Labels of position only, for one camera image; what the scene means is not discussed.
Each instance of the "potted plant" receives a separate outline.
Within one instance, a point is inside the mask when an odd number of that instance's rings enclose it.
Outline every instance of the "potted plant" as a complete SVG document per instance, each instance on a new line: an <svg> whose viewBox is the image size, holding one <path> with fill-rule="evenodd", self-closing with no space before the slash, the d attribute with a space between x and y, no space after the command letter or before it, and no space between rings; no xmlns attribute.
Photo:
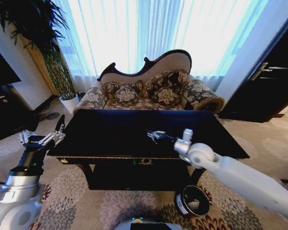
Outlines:
<svg viewBox="0 0 288 230"><path fill-rule="evenodd" d="M72 113L79 100L57 43L63 36L55 27L68 28L61 9L51 0L0 0L0 23L3 31L6 23L15 27L11 32L15 44L22 35L30 41L25 48L39 49L60 101Z"/></svg>

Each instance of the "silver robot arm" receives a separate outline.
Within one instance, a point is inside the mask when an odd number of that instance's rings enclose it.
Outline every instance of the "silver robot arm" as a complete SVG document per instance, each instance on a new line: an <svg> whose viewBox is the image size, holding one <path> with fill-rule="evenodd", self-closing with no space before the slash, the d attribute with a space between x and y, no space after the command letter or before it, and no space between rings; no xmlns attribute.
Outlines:
<svg viewBox="0 0 288 230"><path fill-rule="evenodd" d="M182 139L175 139L174 150L179 153L182 160L195 168L207 169L226 187L250 202L288 218L288 190L262 172L231 157L218 155L206 144L191 145L192 134L192 130L186 129ZM149 131L148 136L155 143L168 137L162 131Z"/></svg>
<svg viewBox="0 0 288 230"><path fill-rule="evenodd" d="M28 130L20 133L25 151L0 189L0 230L26 230L38 218L45 189L39 183L44 157L63 140L64 127L62 116L56 130L47 136L37 136Z"/></svg>

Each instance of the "white curtain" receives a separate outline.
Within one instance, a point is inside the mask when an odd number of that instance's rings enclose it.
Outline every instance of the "white curtain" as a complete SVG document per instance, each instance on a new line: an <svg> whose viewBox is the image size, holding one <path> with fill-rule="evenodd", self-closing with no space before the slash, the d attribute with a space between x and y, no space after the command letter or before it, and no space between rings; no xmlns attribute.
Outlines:
<svg viewBox="0 0 288 230"><path fill-rule="evenodd" d="M59 41L80 92L110 63L136 73L144 57L172 49L192 57L191 74L215 90L268 0L53 0L69 30Z"/></svg>

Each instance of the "table leg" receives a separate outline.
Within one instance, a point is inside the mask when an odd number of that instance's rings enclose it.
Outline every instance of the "table leg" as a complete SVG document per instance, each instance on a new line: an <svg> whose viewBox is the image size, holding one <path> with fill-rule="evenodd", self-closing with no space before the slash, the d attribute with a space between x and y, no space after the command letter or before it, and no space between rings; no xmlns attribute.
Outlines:
<svg viewBox="0 0 288 230"><path fill-rule="evenodd" d="M89 164L76 164L84 173L87 185L89 189L92 189L92 176L93 176L93 171L90 167Z"/></svg>
<svg viewBox="0 0 288 230"><path fill-rule="evenodd" d="M195 169L191 175L191 182L193 185L197 185L199 179L203 175L203 173L206 171L206 169L201 168L201 169Z"/></svg>

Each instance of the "sofa armrest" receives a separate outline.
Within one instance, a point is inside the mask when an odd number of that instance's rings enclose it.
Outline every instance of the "sofa armrest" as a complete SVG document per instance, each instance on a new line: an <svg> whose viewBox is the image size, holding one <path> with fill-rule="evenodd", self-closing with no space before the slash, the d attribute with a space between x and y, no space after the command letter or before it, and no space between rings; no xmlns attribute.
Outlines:
<svg viewBox="0 0 288 230"><path fill-rule="evenodd" d="M224 98L218 97L201 80L191 75L181 89L181 95L194 110L207 110L213 114L220 112L225 103Z"/></svg>
<svg viewBox="0 0 288 230"><path fill-rule="evenodd" d="M108 98L101 87L101 82L96 81L93 87L85 93L79 104L73 109L73 114L79 109L103 109Z"/></svg>

